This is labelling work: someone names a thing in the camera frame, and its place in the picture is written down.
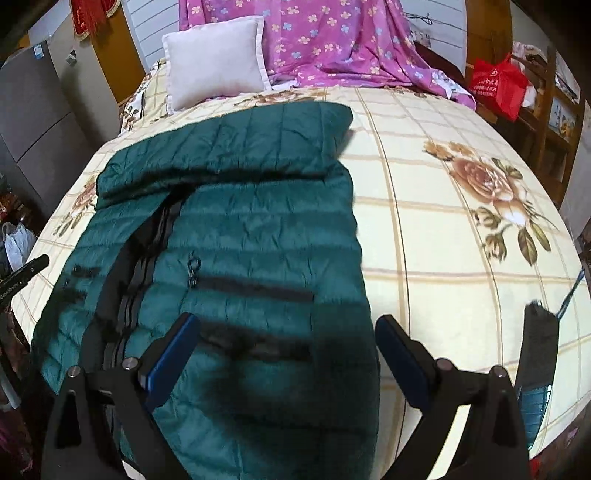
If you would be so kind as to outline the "dark green puffer jacket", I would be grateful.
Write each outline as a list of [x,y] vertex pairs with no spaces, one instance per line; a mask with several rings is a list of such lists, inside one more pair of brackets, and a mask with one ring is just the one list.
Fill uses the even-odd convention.
[[42,384],[139,356],[190,313],[200,338],[154,414],[190,478],[368,478],[379,360],[338,159],[352,121],[274,104],[117,152],[34,330]]

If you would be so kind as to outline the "white plastic bag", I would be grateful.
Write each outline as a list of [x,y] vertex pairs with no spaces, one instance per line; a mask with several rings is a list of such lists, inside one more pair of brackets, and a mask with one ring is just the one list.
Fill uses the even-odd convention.
[[11,269],[16,271],[26,263],[36,243],[36,237],[22,223],[14,225],[6,222],[1,227],[1,238],[8,263]]

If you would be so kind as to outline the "cream floral bed sheet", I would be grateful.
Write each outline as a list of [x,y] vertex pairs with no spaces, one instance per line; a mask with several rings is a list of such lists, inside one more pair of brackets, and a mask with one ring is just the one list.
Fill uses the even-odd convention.
[[[157,134],[236,111],[300,101],[353,113],[339,162],[353,182],[353,216],[370,320],[390,313],[432,353],[516,374],[525,306],[557,308],[580,270],[552,200],[518,153],[476,112],[402,87],[308,87],[208,100],[168,114],[163,76],[145,90],[139,119],[92,157],[41,233],[48,268],[14,313],[32,342],[56,281],[94,216],[96,183],[119,151]],[[379,355],[376,475],[403,450],[419,414]],[[590,398],[590,300],[584,283],[560,323],[558,367],[532,455],[566,429]]]

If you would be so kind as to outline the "red hanging decoration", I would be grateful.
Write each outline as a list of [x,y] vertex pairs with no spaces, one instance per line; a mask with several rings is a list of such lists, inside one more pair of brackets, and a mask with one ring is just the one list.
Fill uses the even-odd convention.
[[75,36],[83,40],[89,35],[95,35],[119,7],[119,0],[71,0]]

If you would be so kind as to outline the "white square pillow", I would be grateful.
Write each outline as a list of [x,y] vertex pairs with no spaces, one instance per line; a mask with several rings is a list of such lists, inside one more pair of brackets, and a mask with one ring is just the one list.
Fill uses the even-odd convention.
[[189,109],[217,97],[270,91],[262,16],[208,23],[162,37],[167,109]]

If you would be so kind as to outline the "red shopping bag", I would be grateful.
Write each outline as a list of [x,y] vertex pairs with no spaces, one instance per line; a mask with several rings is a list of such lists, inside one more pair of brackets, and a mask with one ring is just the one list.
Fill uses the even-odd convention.
[[515,122],[529,85],[528,78],[512,64],[511,55],[497,64],[477,59],[469,90],[475,99],[495,115]]

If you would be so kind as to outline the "purple floral blanket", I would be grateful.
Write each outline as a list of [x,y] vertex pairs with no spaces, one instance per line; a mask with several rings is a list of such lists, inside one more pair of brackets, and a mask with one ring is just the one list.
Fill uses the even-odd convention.
[[273,83],[408,87],[470,109],[474,97],[419,53],[398,1],[181,1],[179,27],[256,15]]

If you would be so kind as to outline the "white slatted headboard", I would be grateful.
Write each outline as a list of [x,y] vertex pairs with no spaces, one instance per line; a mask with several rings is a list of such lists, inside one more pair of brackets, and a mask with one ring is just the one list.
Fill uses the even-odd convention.
[[[121,2],[125,19],[145,70],[163,58],[161,37],[179,30],[176,1],[131,0]],[[462,73],[467,57],[467,11],[465,1],[401,1],[409,22],[425,33],[431,49]]]

